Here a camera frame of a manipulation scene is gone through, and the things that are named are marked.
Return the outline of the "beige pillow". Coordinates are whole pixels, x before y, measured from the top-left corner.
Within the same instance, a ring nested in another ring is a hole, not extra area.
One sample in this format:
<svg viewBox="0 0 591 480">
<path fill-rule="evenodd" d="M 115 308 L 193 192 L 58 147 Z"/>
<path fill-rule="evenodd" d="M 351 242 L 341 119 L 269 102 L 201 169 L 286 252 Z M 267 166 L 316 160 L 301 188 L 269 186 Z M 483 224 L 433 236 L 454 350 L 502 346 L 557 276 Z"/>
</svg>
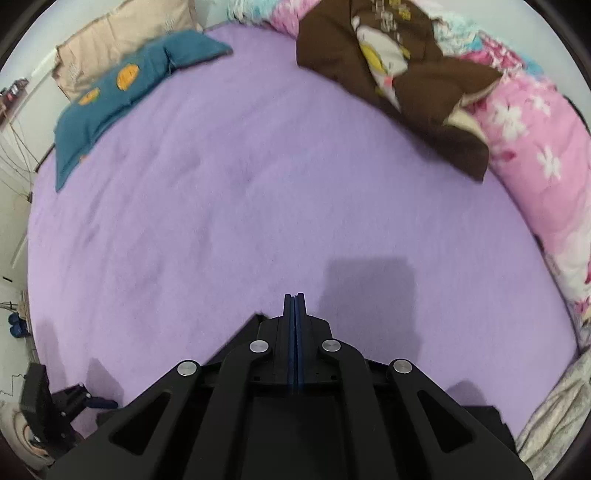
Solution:
<svg viewBox="0 0 591 480">
<path fill-rule="evenodd" d="M 125 1 L 56 47 L 52 77 L 63 94 L 73 100 L 147 42 L 190 29 L 201 29 L 192 1 Z"/>
</svg>

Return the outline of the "brown printed garment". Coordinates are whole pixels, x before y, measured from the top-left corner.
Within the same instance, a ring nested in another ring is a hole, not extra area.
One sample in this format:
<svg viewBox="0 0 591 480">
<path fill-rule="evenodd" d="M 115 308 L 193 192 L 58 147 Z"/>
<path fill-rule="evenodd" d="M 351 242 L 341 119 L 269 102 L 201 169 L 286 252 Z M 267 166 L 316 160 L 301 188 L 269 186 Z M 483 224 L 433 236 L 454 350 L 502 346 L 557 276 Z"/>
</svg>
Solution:
<svg viewBox="0 0 591 480">
<path fill-rule="evenodd" d="M 301 19 L 297 64 L 405 124 L 475 181 L 489 146 L 468 107 L 501 73 L 445 55 L 432 19 L 411 1 L 322 1 Z"/>
</svg>

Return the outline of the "purple fleece bed sheet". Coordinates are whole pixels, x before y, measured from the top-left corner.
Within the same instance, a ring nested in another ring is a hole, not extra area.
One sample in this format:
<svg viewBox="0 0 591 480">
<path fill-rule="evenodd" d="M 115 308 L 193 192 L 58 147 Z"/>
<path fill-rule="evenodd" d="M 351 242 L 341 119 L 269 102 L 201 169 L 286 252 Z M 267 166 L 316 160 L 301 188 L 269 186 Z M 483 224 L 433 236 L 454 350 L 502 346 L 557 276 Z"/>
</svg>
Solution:
<svg viewBox="0 0 591 480">
<path fill-rule="evenodd" d="M 126 404 L 302 293 L 363 356 L 519 433 L 577 343 L 504 187 L 301 69 L 287 36 L 212 37 L 232 54 L 162 82 L 62 189 L 53 158 L 39 170 L 28 287 L 51 387 Z"/>
</svg>

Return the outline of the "pink floral rolled duvet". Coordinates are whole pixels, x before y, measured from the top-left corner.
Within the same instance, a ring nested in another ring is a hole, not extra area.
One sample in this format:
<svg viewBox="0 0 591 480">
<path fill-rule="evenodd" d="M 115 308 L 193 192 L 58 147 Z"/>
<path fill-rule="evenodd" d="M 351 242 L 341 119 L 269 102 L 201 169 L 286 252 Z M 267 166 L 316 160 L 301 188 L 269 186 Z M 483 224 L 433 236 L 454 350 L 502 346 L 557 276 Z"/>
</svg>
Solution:
<svg viewBox="0 0 591 480">
<path fill-rule="evenodd" d="M 269 26 L 297 42 L 322 1 L 233 1 L 228 17 Z M 529 59 L 458 14 L 411 1 L 433 21 L 442 52 L 498 70 L 485 99 L 468 107 L 486 134 L 488 171 L 507 188 L 536 238 L 581 343 L 590 340 L 590 133 L 577 110 Z"/>
</svg>

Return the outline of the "black zip jacket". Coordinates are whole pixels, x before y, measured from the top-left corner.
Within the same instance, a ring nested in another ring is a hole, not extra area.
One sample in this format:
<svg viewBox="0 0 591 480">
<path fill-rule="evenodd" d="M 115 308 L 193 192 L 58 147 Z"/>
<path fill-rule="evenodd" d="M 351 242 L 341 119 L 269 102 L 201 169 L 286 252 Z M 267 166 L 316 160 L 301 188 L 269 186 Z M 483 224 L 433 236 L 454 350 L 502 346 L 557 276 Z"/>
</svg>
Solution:
<svg viewBox="0 0 591 480">
<path fill-rule="evenodd" d="M 498 438 L 514 454 L 517 453 L 514 437 L 503 421 L 501 413 L 494 406 L 466 405 L 465 409 L 480 423 L 482 423 L 496 438 Z"/>
</svg>

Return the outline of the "red and black small device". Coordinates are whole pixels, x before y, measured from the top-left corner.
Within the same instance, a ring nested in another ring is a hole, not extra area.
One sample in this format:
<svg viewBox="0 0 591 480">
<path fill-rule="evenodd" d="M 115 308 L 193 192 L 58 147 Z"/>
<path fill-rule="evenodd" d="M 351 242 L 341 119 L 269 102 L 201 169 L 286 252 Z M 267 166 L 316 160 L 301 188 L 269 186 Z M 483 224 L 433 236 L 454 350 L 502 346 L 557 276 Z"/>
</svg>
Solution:
<svg viewBox="0 0 591 480">
<path fill-rule="evenodd" d="M 1 114 L 7 115 L 25 94 L 29 81 L 26 78 L 15 80 L 10 87 L 4 88 L 0 94 Z"/>
</svg>

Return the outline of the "grey fuzzy blanket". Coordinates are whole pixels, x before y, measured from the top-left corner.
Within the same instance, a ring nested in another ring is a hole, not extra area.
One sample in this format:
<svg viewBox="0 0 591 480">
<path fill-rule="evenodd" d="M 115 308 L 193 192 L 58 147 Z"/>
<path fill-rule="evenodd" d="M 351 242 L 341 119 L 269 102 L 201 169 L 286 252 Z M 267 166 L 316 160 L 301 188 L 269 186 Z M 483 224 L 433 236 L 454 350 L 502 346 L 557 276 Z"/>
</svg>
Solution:
<svg viewBox="0 0 591 480">
<path fill-rule="evenodd" d="M 590 349 L 570 365 L 516 440 L 534 479 L 546 479 L 575 441 L 590 413 Z"/>
</svg>

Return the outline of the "blue pillow with orange dots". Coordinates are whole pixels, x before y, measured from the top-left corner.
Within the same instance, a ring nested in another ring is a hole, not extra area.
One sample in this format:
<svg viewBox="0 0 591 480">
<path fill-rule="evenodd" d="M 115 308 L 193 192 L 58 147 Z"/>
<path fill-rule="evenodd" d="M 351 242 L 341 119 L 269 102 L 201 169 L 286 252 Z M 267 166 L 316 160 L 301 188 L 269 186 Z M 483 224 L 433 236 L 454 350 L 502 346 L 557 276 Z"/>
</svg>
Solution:
<svg viewBox="0 0 591 480">
<path fill-rule="evenodd" d="M 174 72 L 232 53 L 228 44 L 193 30 L 152 40 L 93 82 L 63 110 L 54 130 L 55 190 L 100 137 Z"/>
</svg>

